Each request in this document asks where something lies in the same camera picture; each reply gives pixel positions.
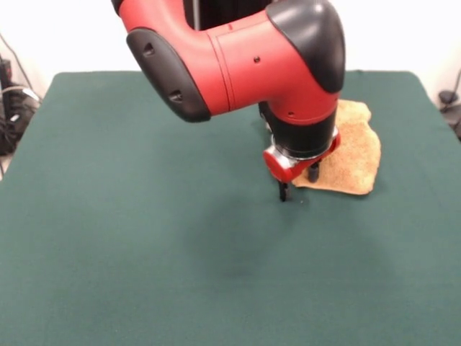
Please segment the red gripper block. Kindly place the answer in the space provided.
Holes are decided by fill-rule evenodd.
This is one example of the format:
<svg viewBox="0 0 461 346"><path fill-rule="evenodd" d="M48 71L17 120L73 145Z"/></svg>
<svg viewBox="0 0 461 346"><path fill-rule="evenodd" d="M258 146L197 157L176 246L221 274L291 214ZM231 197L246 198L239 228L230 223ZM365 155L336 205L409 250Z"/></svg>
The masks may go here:
<svg viewBox="0 0 461 346"><path fill-rule="evenodd" d="M270 136L270 140L270 146L263 151L264 162L272 176L279 181L279 199L286 202L289 198L288 182L299 177L305 169L308 169L309 182L318 181L320 175L319 163L336 150L341 143L341 135L338 129L334 129L328 148L319 155L310 158L290 156L276 145L273 135Z"/></svg>

